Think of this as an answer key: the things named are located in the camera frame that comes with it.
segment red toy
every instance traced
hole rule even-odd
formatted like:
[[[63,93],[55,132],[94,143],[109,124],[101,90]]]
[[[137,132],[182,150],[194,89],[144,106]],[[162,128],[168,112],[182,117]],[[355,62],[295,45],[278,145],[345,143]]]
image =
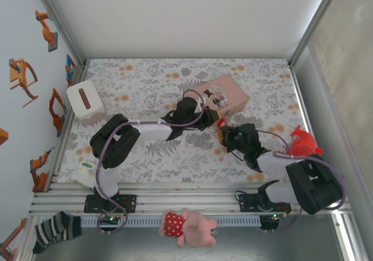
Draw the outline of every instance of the red toy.
[[[293,156],[309,156],[310,154],[316,153],[321,155],[323,149],[316,146],[315,138],[308,132],[301,129],[300,126],[296,127],[291,136],[294,139],[293,146],[290,148],[290,152],[287,151],[288,155]]]

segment table surface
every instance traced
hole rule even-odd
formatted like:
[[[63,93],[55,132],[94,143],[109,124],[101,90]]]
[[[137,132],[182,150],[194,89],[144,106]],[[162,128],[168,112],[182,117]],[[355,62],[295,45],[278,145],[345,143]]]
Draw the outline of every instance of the table surface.
[[[74,117],[58,182],[72,182],[81,161],[95,162],[90,138],[116,113],[129,119],[158,120],[174,109],[182,93],[230,74],[249,97],[243,112],[229,125],[253,123],[282,135],[304,127],[294,80],[285,59],[92,59],[85,79],[91,80],[107,117],[85,126]],[[227,154],[216,128],[184,132],[170,142],[137,143],[121,164],[120,182],[252,182],[281,179],[250,170]],[[260,134],[262,146],[284,150],[280,140]]]

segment black and white sock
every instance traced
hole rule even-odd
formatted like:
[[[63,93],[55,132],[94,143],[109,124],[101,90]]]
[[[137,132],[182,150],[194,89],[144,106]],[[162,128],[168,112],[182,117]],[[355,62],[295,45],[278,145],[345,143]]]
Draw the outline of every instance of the black and white sock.
[[[63,211],[51,219],[35,226],[36,243],[34,254],[42,252],[51,244],[59,241],[67,241],[82,234],[79,216],[69,216]]]

